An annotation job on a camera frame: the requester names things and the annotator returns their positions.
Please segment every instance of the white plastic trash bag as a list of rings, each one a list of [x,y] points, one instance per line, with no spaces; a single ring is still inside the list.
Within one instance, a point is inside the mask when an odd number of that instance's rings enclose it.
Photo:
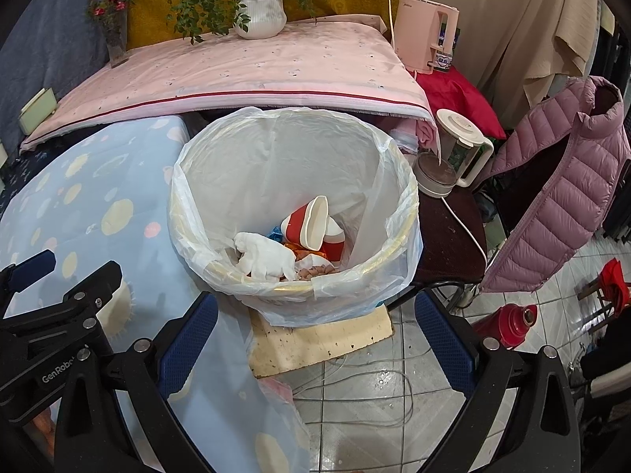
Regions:
[[[267,235],[320,195],[346,233],[342,272],[257,282],[237,270],[237,233]],[[416,178],[392,138],[309,108],[243,108],[197,134],[174,167],[169,229],[212,288],[286,327],[370,313],[408,286],[423,247]]]

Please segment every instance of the ribbed white pot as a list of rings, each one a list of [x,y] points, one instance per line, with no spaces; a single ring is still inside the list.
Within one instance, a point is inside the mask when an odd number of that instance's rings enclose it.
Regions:
[[[267,39],[277,35],[285,23],[287,15],[283,9],[283,0],[241,0],[245,8],[241,12],[250,17],[247,32],[238,24],[235,30],[244,39]]]

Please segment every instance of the brown chair seat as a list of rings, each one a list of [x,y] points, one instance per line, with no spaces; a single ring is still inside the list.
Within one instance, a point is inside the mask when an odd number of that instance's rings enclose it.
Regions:
[[[443,201],[419,192],[418,216],[423,253],[414,283],[454,281],[478,283],[484,276],[486,263],[471,237],[454,219]],[[487,250],[482,217],[473,194],[466,188],[454,187],[447,203],[471,231],[483,250]]]

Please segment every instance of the tiled floor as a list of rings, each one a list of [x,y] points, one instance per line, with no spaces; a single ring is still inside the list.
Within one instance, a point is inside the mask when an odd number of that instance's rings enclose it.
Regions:
[[[463,316],[473,322],[505,303],[536,304],[539,316],[518,350],[556,347],[564,365],[589,342],[596,299],[578,301],[577,287],[617,257],[631,274],[631,245],[592,240],[536,293],[483,294]],[[311,436],[311,470],[416,473],[458,414],[465,398],[452,391],[414,320],[413,301],[390,314],[394,335],[345,358],[279,376],[294,388]],[[491,459],[515,390],[504,396],[472,469]]]

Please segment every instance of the wooden board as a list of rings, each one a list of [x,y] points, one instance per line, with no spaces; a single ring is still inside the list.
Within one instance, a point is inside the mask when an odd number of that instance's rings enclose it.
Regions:
[[[386,306],[364,317],[305,328],[274,327],[253,309],[250,319],[254,343],[249,362],[256,378],[338,358],[394,333]]]

